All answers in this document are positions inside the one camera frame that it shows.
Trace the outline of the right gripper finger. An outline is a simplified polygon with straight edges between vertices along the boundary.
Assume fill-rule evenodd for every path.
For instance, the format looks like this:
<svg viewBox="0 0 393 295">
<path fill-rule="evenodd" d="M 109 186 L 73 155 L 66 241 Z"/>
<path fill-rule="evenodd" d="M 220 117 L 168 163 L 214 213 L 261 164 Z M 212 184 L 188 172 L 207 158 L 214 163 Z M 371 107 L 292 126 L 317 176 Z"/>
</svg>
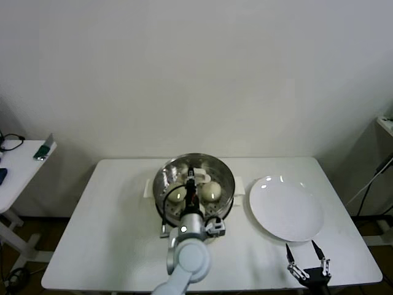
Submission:
<svg viewBox="0 0 393 295">
<path fill-rule="evenodd" d="M 327 259 L 322 251 L 322 249 L 316 244 L 314 240 L 311 241 L 313 248 L 317 254 L 318 259 L 321 262 L 322 274 L 331 275 L 330 273 L 330 259 Z"/>
<path fill-rule="evenodd" d="M 296 279 L 309 279 L 309 275 L 304 270 L 299 268 L 298 265 L 296 265 L 295 259 L 287 243 L 286 243 L 286 255 L 288 260 L 287 269 L 292 274 L 292 276 L 295 277 Z"/>
</svg>

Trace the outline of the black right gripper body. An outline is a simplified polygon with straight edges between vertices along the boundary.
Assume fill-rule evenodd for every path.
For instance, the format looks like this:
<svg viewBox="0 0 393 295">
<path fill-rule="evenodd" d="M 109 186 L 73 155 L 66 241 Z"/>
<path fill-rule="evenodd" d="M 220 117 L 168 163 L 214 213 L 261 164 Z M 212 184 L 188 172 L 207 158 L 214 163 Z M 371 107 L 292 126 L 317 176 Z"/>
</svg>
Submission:
<svg viewBox="0 0 393 295">
<path fill-rule="evenodd" d="M 302 280 L 302 285 L 310 291 L 310 294 L 331 295 L 328 287 L 328 282 L 330 281 L 331 276 L 327 274 L 324 275 L 323 271 L 322 267 L 304 270 L 309 277 Z"/>
</svg>

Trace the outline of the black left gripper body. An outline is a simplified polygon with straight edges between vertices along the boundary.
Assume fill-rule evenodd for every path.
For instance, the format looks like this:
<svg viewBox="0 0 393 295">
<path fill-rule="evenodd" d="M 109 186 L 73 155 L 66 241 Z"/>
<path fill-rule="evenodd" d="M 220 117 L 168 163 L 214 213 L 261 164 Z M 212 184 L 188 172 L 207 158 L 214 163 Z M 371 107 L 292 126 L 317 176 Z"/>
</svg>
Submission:
<svg viewBox="0 0 393 295">
<path fill-rule="evenodd" d="M 185 207 L 183 210 L 183 215 L 187 214 L 198 214 L 202 215 L 200 210 L 200 201 L 197 196 L 197 187 L 196 186 L 186 186 L 186 196 L 185 196 Z"/>
</svg>

